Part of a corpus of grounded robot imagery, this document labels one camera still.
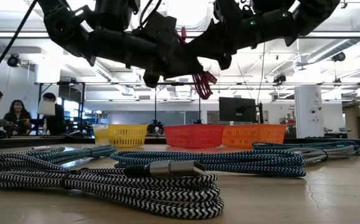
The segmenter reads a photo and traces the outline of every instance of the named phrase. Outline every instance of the computer monitor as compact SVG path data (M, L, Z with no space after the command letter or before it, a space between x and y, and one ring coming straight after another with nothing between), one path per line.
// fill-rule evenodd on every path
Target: computer monitor
M219 98L219 120L256 122L256 101L242 98Z

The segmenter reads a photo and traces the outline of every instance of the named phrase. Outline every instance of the black wire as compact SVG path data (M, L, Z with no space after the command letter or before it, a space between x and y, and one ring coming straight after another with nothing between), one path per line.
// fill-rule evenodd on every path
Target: black wire
M21 31L21 29L23 28L23 26L25 25L26 20L28 20L28 17L30 16L30 14L33 11L33 8L36 6L37 1L34 0L32 2L32 4L29 6L28 11L26 12L24 18L22 19L21 23L19 24L15 34L12 36L12 39L10 40L10 42L8 43L6 49L4 49L3 53L0 56L0 64L1 62L4 60L5 56L7 55L8 51L10 50L10 48L12 47L12 45L14 44L14 41L17 39L19 32Z
M148 7L150 6L150 4L152 3L153 0L149 0L149 2L147 3L147 5L145 6L144 10L142 10L141 13L141 17L140 17L140 21L142 20L142 18L144 17L145 12L147 11ZM162 0L158 0L158 2L156 3L156 6L154 7L154 9L150 12L150 14L147 16L147 18L142 21L140 23L140 27L143 27L144 24L146 24L148 22L148 20L150 19L151 15L153 15L153 13L155 13L157 11L157 9L160 6L160 3L162 3Z
M257 96L257 103L259 102L260 99L261 83L262 83L262 78L264 77L264 61L265 61L265 42L262 50L261 80L260 80L259 94Z
M152 4L152 1L153 0L149 0L147 2L147 4L145 5L145 7L142 9L142 12L141 12L141 15L140 15L140 26L139 26L139 28L142 28L142 18L144 18L144 15L147 12L148 7Z
M247 86L247 82L246 82L246 80L244 79L244 75L243 75L241 66L239 65L239 60L238 60L238 58L236 58L236 64L238 65L239 72L241 73L241 76L242 76L242 79L243 79L244 84L246 85L247 91L249 92L250 99L253 99L253 96L252 96L252 94L251 94L251 92L250 92L250 89L249 89L249 87Z

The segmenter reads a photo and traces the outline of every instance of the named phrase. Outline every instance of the braided cable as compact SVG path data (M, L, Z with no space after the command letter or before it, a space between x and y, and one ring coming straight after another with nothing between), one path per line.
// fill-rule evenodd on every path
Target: braided cable
M138 152L124 151L111 154L119 161L115 168L146 165L155 161L189 161L203 164L206 170L259 174L279 177L303 177L301 154L289 150L256 150L232 153L199 154L190 152Z
M276 144L270 142L254 142L253 149L260 150L285 150L302 154L306 164L311 164L328 159L349 159L360 156L360 148L353 141L316 142L310 144Z
M216 174L156 179L127 178L125 169L71 170L59 164L90 156L108 156L116 148L63 150L61 147L46 147L20 153L0 153L0 189L77 189L173 218L206 219L223 211L220 189L214 183Z

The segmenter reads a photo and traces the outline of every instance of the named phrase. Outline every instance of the metal connector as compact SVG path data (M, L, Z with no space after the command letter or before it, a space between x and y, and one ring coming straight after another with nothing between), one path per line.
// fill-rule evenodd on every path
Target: metal connector
M158 161L149 164L151 176L168 179L205 174L205 167L197 161Z

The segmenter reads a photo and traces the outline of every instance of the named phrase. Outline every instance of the desk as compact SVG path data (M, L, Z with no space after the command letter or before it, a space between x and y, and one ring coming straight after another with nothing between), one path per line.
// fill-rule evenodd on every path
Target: desk
M68 145L85 147L87 145ZM5 149L0 152L28 148ZM137 151L189 151L146 145ZM225 152L238 149L191 150ZM73 167L113 167L110 158L80 160ZM360 157L306 167L303 179L258 177L218 172L225 201L222 215L197 223L360 223ZM160 217L79 191L59 189L0 190L0 224L196 223Z

